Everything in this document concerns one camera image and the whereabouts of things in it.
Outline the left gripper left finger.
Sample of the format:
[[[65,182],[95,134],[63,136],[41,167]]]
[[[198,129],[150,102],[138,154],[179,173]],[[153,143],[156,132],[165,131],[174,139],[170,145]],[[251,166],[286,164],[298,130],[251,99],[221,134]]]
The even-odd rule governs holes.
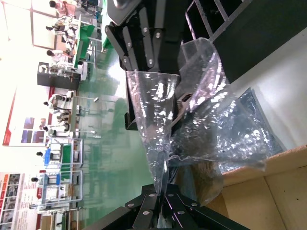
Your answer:
[[[141,194],[123,207],[118,207],[86,230],[149,230],[159,212],[159,197],[153,184],[144,185]]]

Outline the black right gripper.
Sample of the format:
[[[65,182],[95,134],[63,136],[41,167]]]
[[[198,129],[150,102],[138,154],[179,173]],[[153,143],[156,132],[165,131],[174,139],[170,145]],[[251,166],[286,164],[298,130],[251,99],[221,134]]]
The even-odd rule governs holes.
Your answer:
[[[138,8],[139,19],[149,23],[149,38],[143,42],[149,72],[178,72],[177,57],[185,26],[183,0],[107,0],[107,14],[113,23],[105,26],[105,33],[116,50],[124,70],[138,70],[138,64],[127,26],[118,26]]]

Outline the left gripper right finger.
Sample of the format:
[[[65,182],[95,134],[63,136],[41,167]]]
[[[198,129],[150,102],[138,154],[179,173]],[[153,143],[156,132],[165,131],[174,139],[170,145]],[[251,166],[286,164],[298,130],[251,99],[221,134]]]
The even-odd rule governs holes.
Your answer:
[[[247,229],[247,227],[184,196],[181,194],[178,185],[175,184],[167,186],[163,204],[163,216],[171,221],[172,228],[176,230]]]

